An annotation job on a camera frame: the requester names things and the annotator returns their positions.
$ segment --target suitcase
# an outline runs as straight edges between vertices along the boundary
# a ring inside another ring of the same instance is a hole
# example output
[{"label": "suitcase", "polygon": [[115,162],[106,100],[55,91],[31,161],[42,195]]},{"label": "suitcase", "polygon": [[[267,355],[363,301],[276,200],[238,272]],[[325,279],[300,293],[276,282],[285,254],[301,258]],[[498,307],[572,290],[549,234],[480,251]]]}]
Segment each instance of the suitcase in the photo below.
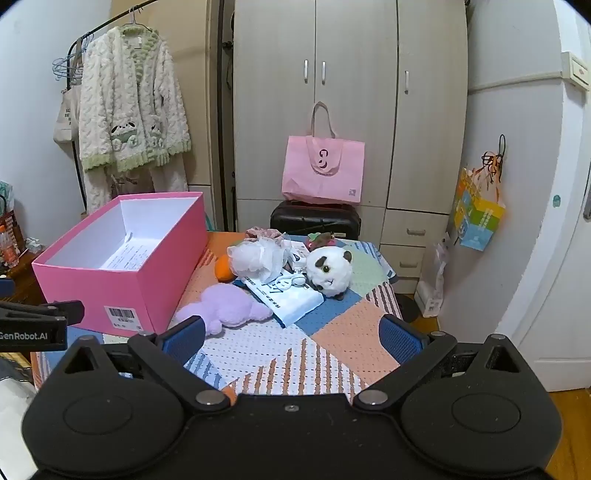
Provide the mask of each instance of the suitcase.
[{"label": "suitcase", "polygon": [[358,240],[361,218],[351,205],[310,205],[287,200],[273,210],[271,228],[289,235],[331,232],[336,238]]}]

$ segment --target purple plush toy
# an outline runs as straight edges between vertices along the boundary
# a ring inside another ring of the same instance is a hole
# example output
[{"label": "purple plush toy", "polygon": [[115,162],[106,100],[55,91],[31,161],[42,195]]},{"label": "purple plush toy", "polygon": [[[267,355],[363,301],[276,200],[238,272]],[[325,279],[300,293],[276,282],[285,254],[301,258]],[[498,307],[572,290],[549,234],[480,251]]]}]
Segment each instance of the purple plush toy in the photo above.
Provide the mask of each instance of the purple plush toy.
[{"label": "purple plush toy", "polygon": [[236,285],[217,283],[203,290],[201,301],[185,305],[174,318],[182,322],[193,315],[205,322],[206,335],[217,335],[222,326],[239,327],[249,320],[260,322],[273,312]]}]

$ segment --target silver door handle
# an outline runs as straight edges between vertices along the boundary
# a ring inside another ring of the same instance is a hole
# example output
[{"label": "silver door handle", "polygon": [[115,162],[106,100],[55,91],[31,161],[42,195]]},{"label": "silver door handle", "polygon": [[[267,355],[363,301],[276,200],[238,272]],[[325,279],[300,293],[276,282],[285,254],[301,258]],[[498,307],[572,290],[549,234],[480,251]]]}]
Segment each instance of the silver door handle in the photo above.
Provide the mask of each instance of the silver door handle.
[{"label": "silver door handle", "polygon": [[409,230],[407,228],[407,234],[412,235],[412,236],[425,236],[426,233],[427,233],[426,230]]}]

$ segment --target open shoe box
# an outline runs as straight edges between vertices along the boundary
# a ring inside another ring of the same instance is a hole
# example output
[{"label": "open shoe box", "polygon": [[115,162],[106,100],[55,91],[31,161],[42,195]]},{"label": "open shoe box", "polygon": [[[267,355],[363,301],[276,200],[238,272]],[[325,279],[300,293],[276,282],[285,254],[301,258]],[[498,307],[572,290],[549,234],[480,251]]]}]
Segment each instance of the open shoe box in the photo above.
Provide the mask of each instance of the open shoe box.
[{"label": "open shoe box", "polygon": [[49,247],[33,270],[48,302],[82,301],[81,328],[162,333],[206,244],[202,193],[123,195]]}]

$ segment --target fluffy cardigan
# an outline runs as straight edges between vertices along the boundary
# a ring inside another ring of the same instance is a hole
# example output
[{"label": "fluffy cardigan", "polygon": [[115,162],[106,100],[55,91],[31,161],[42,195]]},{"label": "fluffy cardigan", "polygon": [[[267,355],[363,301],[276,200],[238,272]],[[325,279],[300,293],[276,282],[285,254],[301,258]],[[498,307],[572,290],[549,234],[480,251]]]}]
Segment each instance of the fluffy cardigan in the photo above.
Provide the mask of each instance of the fluffy cardigan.
[{"label": "fluffy cardigan", "polygon": [[158,33],[139,25],[115,27],[91,42],[79,135],[85,171],[109,164],[118,171],[161,166],[169,155],[191,150],[173,59]]}]

